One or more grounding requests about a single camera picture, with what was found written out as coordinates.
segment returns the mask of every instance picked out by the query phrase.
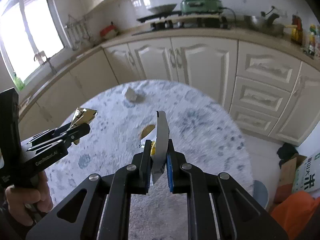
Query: white paper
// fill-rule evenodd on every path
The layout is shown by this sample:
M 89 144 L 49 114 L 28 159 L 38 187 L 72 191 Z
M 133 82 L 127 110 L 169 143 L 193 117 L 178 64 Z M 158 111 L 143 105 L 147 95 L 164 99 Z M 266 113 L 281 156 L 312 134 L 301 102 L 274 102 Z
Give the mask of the white paper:
M 169 141 L 169 126 L 164 111 L 157 112 L 157 126 L 145 138 L 140 141 L 140 147 L 144 148 L 146 140 L 156 142 L 156 151 L 151 155 L 153 165 L 151 169 L 151 181 L 153 185 L 164 173 L 165 164 L 167 160 L 167 150 Z
M 122 91 L 122 95 L 125 96 L 125 98 L 127 100 L 129 100 L 130 102 L 134 102 L 137 99 L 137 94 L 136 92 L 131 88 L 131 87 L 127 87 Z

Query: cabinet handle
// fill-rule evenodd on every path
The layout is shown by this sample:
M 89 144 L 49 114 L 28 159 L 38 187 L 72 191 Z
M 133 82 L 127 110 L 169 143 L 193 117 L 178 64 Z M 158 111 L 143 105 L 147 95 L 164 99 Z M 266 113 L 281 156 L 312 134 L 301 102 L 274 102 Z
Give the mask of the cabinet handle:
M 177 67 L 178 67 L 178 68 L 182 68 L 182 63 L 179 62 L 179 60 L 178 60 L 178 55 L 179 55 L 179 57 L 181 58 L 179 49 L 176 49 L 176 50 L 175 50 L 175 56 L 174 56 L 174 58 L 176 59 Z
M 136 63 L 134 62 L 134 58 L 133 58 L 133 56 L 132 56 L 131 51 L 128 52 L 128 57 L 129 57 L 129 61 L 130 61 L 130 63 L 132 64 L 132 66 L 135 66 Z
M 174 62 L 174 53 L 173 53 L 173 49 L 169 49 L 169 58 L 170 58 L 170 63 L 172 68 L 176 67 L 176 63 Z
M 269 72 L 273 73 L 273 74 L 276 75 L 276 76 L 283 75 L 282 70 L 279 69 L 279 68 L 270 67 L 270 66 L 268 66 L 268 65 L 264 65 L 263 63 L 259 63 L 258 66 L 261 67 L 261 68 L 263 68 L 263 69 L 266 70 L 266 71 L 269 71 Z
M 248 124 L 251 124 L 252 126 L 256 126 L 256 127 L 261 127 L 262 126 L 262 123 L 260 122 L 252 122 L 252 120 L 250 119 L 247 119 L 247 118 L 244 118 L 243 119 L 244 122 L 247 122 Z
M 272 103 L 274 103 L 274 101 L 270 100 L 270 99 L 266 99 L 266 98 L 262 98 L 256 95 L 248 95 L 249 97 L 251 97 L 253 100 L 256 100 L 262 104 L 265 104 L 267 106 L 270 106 Z
M 304 84 L 303 84 L 303 77 L 300 75 L 298 77 L 298 82 L 296 85 L 296 90 L 293 92 L 293 96 L 298 97 L 300 96 L 302 90 L 303 90 Z

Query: screw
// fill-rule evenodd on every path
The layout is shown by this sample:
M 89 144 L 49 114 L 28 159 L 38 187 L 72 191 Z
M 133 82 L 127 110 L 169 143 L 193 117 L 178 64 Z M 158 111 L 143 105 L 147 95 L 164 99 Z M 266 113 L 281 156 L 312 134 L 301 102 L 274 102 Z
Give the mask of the screw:
M 134 171 L 136 168 L 137 168 L 137 166 L 134 165 L 134 164 L 129 164 L 129 165 L 127 166 L 127 170 L 128 170 L 128 171 Z
M 99 175 L 98 174 L 91 174 L 90 176 L 89 176 L 89 180 L 91 180 L 91 181 L 96 181 L 96 180 L 98 180 L 99 179 Z
M 192 165 L 190 163 L 183 163 L 182 168 L 184 170 L 190 170 L 192 168 Z
M 226 172 L 222 172 L 222 173 L 220 174 L 220 178 L 221 178 L 221 179 L 229 179 L 229 178 L 230 178 L 230 175 L 229 175 L 228 173 L 226 173 Z

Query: metal pot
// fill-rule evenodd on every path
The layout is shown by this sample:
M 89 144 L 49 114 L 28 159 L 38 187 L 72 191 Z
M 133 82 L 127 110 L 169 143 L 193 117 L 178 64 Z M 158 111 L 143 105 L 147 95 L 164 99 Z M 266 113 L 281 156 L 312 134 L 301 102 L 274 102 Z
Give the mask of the metal pot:
M 269 18 L 245 15 L 244 21 L 249 29 L 271 36 L 283 35 L 284 28 L 296 28 L 296 25 L 274 24 L 273 21 L 277 18 L 279 18 L 279 15 L 276 13 L 271 14 Z

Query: finger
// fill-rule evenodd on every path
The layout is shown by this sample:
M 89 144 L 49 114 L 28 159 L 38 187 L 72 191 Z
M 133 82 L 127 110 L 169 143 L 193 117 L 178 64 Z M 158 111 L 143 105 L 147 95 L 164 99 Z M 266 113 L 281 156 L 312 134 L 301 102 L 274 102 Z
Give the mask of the finger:
M 43 180 L 45 182 L 48 182 L 47 174 L 45 174 L 45 171 L 41 171 L 38 173 L 39 180 Z
M 31 227 L 33 220 L 28 215 L 23 203 L 9 203 L 9 212 L 12 217 L 24 226 Z
M 33 188 L 15 188 L 10 186 L 5 190 L 8 203 L 33 204 L 40 200 L 40 192 Z
M 50 196 L 48 183 L 45 180 L 39 179 L 38 190 L 40 192 L 40 199 L 46 200 Z
M 33 221 L 28 215 L 24 203 L 31 204 L 38 202 L 40 193 L 36 189 L 15 188 L 14 186 L 10 186 L 5 190 L 5 195 L 12 217 L 25 226 L 31 226 Z
M 46 198 L 46 200 L 42 201 L 40 200 L 37 204 L 38 209 L 42 212 L 48 213 L 52 207 L 53 207 L 53 203 L 52 203 L 52 199 L 49 196 L 48 198 Z

